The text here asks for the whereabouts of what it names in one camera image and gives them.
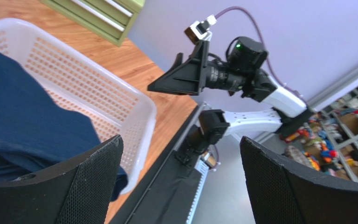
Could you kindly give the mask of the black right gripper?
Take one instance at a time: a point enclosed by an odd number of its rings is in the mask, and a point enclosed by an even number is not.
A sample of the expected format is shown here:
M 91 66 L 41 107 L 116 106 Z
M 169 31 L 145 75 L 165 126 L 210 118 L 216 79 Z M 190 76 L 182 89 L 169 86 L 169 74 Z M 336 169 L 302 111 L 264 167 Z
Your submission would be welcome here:
M 204 88 L 225 90 L 230 94 L 242 90 L 247 78 L 218 58 L 209 61 L 209 55 L 209 41 L 198 41 L 185 61 L 183 53 L 178 53 L 171 68 L 151 82 L 147 90 L 191 96 L 199 95 Z

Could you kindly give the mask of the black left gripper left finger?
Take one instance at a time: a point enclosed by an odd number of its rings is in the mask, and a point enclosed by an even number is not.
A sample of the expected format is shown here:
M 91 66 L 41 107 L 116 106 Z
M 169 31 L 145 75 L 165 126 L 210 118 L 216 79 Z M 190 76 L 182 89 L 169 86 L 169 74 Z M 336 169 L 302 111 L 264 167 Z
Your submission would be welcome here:
M 14 181 L 0 182 L 0 224 L 102 224 L 123 154 L 116 135 Z

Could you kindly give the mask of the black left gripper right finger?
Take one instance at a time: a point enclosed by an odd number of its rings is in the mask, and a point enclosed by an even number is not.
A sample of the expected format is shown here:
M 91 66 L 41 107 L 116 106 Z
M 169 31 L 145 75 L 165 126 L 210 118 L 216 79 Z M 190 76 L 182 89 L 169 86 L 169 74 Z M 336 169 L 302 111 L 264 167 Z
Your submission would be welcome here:
M 358 224 L 358 182 L 313 170 L 248 137 L 240 142 L 258 224 Z

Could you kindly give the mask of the dark blue denim trousers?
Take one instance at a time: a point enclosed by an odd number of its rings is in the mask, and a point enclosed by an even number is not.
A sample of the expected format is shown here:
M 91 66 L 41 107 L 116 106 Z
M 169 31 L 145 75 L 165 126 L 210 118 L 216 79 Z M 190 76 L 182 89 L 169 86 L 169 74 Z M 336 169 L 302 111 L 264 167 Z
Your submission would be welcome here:
M 59 107 L 0 53 L 0 182 L 40 171 L 100 144 L 91 120 Z

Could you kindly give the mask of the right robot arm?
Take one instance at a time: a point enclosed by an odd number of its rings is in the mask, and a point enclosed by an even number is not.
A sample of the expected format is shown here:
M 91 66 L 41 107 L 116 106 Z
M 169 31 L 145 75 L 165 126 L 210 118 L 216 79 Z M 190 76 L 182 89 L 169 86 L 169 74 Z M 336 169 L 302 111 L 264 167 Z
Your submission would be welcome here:
M 232 133 L 271 132 L 287 137 L 313 114 L 303 100 L 262 69 L 268 52 L 261 42 L 240 36 L 233 43 L 222 61 L 210 52 L 209 41 L 198 41 L 188 59 L 179 53 L 172 67 L 147 87 L 172 95 L 197 96 L 211 89 L 238 96 L 222 109 L 200 114 L 200 127 L 187 138 L 186 155 L 201 154 Z

